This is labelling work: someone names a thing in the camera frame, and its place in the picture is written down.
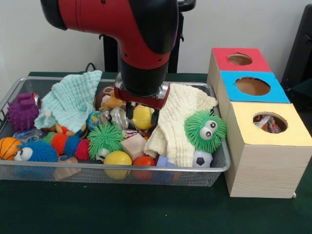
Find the red box top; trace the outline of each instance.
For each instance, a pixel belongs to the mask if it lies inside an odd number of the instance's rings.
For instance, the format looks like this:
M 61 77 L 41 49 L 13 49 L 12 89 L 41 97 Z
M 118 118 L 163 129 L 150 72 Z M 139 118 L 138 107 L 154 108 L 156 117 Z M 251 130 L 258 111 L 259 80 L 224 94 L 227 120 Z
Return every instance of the red box top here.
M 213 48 L 213 53 L 220 71 L 271 72 L 256 48 Z

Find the wire mesh basket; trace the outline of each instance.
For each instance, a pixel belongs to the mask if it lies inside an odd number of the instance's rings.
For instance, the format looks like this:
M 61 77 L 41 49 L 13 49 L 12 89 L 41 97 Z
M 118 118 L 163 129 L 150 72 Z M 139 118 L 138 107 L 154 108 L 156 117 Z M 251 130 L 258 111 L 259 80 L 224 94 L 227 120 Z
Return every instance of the wire mesh basket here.
M 14 134 L 14 129 L 7 121 L 6 111 L 9 103 L 13 102 L 18 94 L 31 92 L 44 97 L 51 90 L 52 85 L 60 80 L 61 78 L 26 77 L 16 81 L 0 103 L 0 138 L 11 137 Z M 215 96 L 212 88 L 205 83 L 179 83 L 191 85 L 203 90 L 212 97 Z M 113 80 L 102 79 L 97 91 L 113 84 Z M 219 116 L 217 107 L 214 108 L 214 114 Z M 222 141 L 221 147 L 213 154 L 213 159 L 211 168 L 121 166 L 96 164 L 92 161 L 51 163 L 0 160 L 0 179 L 212 186 L 221 172 L 230 167 L 230 155 L 225 140 Z

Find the green spiky ball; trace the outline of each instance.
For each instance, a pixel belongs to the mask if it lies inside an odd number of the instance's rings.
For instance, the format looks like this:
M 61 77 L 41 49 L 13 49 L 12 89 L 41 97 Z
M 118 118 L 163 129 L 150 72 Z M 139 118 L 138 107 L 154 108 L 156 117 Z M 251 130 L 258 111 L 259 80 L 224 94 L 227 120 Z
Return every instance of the green spiky ball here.
M 99 125 L 88 135 L 88 139 L 89 155 L 92 160 L 96 159 L 99 150 L 107 149 L 109 152 L 122 150 L 120 143 L 123 140 L 122 132 L 115 124 Z
M 42 141 L 44 141 L 44 142 L 46 142 L 46 143 L 48 143 L 48 144 L 51 144 L 51 141 L 52 141 L 52 139 L 53 139 L 53 137 L 54 137 L 55 134 L 56 134 L 56 133 L 54 133 L 54 132 L 49 132 L 48 135 L 46 135 L 46 136 L 42 139 Z
M 200 136 L 200 130 L 205 127 L 207 121 L 212 120 L 217 123 L 218 128 L 209 140 L 204 140 Z M 198 151 L 213 153 L 221 145 L 221 140 L 225 139 L 226 127 L 224 122 L 211 111 L 198 111 L 184 123 L 185 134 L 195 149 Z

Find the circular hole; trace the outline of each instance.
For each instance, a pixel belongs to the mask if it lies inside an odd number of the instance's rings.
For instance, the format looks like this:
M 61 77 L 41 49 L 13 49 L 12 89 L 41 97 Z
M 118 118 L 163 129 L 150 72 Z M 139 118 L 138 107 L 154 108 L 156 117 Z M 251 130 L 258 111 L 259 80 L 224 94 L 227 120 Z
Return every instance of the circular hole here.
M 253 117 L 253 123 L 263 131 L 272 134 L 279 134 L 287 129 L 287 121 L 274 113 L 258 113 Z
M 242 77 L 235 81 L 235 85 L 241 92 L 252 96 L 263 96 L 271 90 L 266 82 L 254 77 Z
M 251 57 L 249 57 L 248 55 L 240 54 L 240 53 L 236 53 L 236 54 L 232 54 L 228 56 L 228 60 L 231 63 L 239 65 L 239 66 L 250 65 L 253 62 L 253 59 Z

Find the cream towel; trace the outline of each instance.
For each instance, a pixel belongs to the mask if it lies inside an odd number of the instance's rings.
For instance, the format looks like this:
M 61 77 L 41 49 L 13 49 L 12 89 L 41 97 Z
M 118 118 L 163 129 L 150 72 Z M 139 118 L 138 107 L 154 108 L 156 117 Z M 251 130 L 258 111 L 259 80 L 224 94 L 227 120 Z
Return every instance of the cream towel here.
M 171 84 L 158 125 L 145 144 L 145 154 L 168 157 L 178 167 L 192 167 L 195 148 L 184 132 L 184 121 L 196 111 L 211 110 L 218 105 L 215 98 L 189 85 Z

